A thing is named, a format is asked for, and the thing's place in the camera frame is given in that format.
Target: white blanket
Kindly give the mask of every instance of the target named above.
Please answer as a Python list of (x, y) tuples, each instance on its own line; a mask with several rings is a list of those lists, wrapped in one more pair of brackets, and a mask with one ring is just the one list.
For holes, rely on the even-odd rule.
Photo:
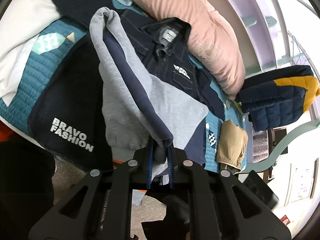
[(5, 11), (0, 20), (0, 98), (7, 106), (17, 92), (36, 36), (60, 17), (51, 0), (12, 0)]

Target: metal bolt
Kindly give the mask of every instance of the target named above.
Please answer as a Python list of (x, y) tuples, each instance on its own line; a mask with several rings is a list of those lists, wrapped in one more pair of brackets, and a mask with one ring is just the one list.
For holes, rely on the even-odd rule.
[(138, 165), (138, 162), (136, 160), (131, 160), (131, 161), (128, 162), (128, 165), (131, 166), (131, 167), (134, 167), (134, 166)]
[(99, 170), (92, 170), (92, 171), (90, 171), (90, 175), (91, 175), (92, 177), (97, 177), (97, 176), (99, 176), (99, 174), (100, 174), (100, 171), (99, 171)]
[(223, 170), (223, 171), (221, 171), (220, 173), (221, 173), (221, 176), (222, 176), (222, 177), (226, 177), (226, 178), (227, 178), (227, 177), (230, 176), (230, 172), (227, 171), (227, 170)]
[(185, 166), (187, 166), (187, 167), (190, 167), (190, 166), (193, 165), (193, 162), (192, 162), (191, 160), (185, 160), (185, 161), (183, 162), (183, 165), (185, 165)]

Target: pink pillow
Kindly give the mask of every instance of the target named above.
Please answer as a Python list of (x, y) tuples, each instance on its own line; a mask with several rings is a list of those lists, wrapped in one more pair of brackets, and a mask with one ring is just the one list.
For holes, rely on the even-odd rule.
[(188, 49), (234, 99), (245, 69), (231, 25), (207, 0), (133, 0), (157, 20), (178, 17), (191, 24)]

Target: red object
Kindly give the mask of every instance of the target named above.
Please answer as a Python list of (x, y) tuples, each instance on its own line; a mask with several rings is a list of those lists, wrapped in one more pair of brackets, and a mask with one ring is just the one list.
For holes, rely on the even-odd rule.
[(0, 142), (5, 142), (11, 138), (17, 137), (14, 131), (12, 131), (8, 126), (0, 121)]
[(283, 218), (280, 219), (282, 223), (284, 223), (286, 226), (291, 223), (287, 215), (284, 215)]

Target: floor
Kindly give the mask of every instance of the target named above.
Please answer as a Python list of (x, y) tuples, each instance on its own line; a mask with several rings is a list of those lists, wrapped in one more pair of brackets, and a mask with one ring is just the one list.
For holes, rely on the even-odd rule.
[[(77, 182), (83, 178), (85, 173), (70, 163), (56, 161), (57, 171), (52, 177), (54, 188), (54, 203)], [(137, 235), (139, 240), (146, 240), (141, 222), (162, 220), (165, 216), (165, 205), (151, 197), (144, 197), (140, 207), (132, 206), (131, 236)]]

